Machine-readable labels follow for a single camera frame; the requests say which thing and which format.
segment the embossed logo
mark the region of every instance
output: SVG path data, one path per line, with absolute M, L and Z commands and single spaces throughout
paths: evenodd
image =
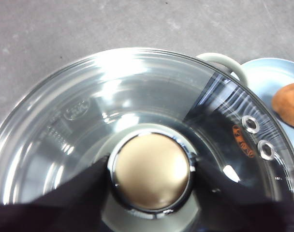
M 90 102 L 88 100 L 79 101 L 75 105 L 66 109 L 64 117 L 70 121 L 79 119 L 88 111 L 89 106 Z
M 233 129 L 233 135 L 235 137 L 235 140 L 237 142 L 237 144 L 239 145 L 240 149 L 243 150 L 243 152 L 250 158 L 254 157 L 254 152 L 253 150 L 248 146 L 248 144 L 246 143 L 240 128 L 238 127 L 238 125 L 234 125 L 232 127 Z

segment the orange logo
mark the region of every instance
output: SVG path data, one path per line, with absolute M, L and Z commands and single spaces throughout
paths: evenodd
M 233 135 L 235 137 L 236 142 L 238 143 L 240 149 L 243 150 L 243 152 L 250 158 L 254 157 L 254 152 L 253 150 L 248 146 L 248 144 L 246 143 L 240 128 L 238 127 L 238 125 L 234 125 L 232 127 L 233 129 Z

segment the glass surface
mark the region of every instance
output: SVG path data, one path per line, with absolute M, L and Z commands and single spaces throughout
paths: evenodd
M 257 134 L 245 132 L 244 115 L 257 119 Z M 0 128 L 0 203 L 27 203 L 57 188 L 97 160 L 109 138 L 142 123 L 180 132 L 199 156 L 230 179 L 276 201 L 294 199 L 294 153 L 251 93 L 195 58 L 125 48 L 97 53 L 52 75 L 5 120 Z M 260 158 L 256 144 L 262 139 L 275 146 L 274 160 Z M 179 224 L 170 231 L 188 230 L 195 210 L 181 215 L 188 220 L 175 221 Z M 159 220 L 158 227 L 127 217 L 125 224 L 145 223 L 142 231 L 165 231 L 175 216 Z M 135 231 L 105 222 L 116 231 Z

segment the metal ring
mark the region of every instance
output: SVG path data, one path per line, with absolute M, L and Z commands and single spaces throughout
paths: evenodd
M 273 160 L 275 157 L 275 148 L 267 140 L 260 140 L 258 142 L 258 150 L 261 158 L 265 160 Z
M 188 162 L 189 162 L 189 171 L 190 171 L 189 176 L 188 176 L 187 185 L 186 185 L 183 193 L 180 195 L 180 197 L 173 204 L 171 204 L 165 208 L 158 209 L 158 210 L 148 210 L 148 209 L 138 208 L 137 206 L 134 206 L 130 202 L 128 202 L 122 196 L 122 193 L 119 190 L 119 184 L 116 180 L 116 174 L 115 174 L 118 154 L 119 154 L 120 150 L 122 149 L 122 147 L 129 140 L 133 139 L 134 137 L 140 136 L 143 134 L 150 134 L 150 133 L 157 133 L 157 134 L 165 135 L 165 136 L 173 139 L 176 143 L 178 143 L 180 145 L 180 147 L 184 150 L 185 154 L 187 155 Z M 176 209 L 178 209 L 182 206 L 183 202 L 186 200 L 188 195 L 191 193 L 193 173 L 195 172 L 195 162 L 194 162 L 193 156 L 196 155 L 193 153 L 193 151 L 195 151 L 194 148 L 192 146 L 188 147 L 189 142 L 188 141 L 185 142 L 184 140 L 186 140 L 186 138 L 184 138 L 184 136 L 179 134 L 177 131 L 173 132 L 173 130 L 170 130 L 168 132 L 168 131 L 160 130 L 158 128 L 145 128 L 145 129 L 140 129 L 140 130 L 136 130 L 136 131 L 129 133 L 128 135 L 123 137 L 123 139 L 121 139 L 120 142 L 114 147 L 114 149 L 110 155 L 110 158 L 109 158 L 109 161 L 107 164 L 107 168 L 110 172 L 112 187 L 115 192 L 114 195 L 117 197 L 117 199 L 119 199 L 120 203 L 122 203 L 126 208 L 128 208 L 128 210 L 130 212 L 132 212 L 135 215 L 142 214 L 140 217 L 143 217 L 143 218 L 148 218 L 148 215 L 153 215 L 156 218 L 160 218 L 166 214 L 174 212 Z
M 249 115 L 242 117 L 242 126 L 251 134 L 256 134 L 260 130 L 260 125 L 258 121 Z

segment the potato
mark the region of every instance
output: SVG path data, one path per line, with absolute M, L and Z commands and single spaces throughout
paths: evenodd
M 272 99 L 272 107 L 283 121 L 294 127 L 294 83 L 278 90 Z

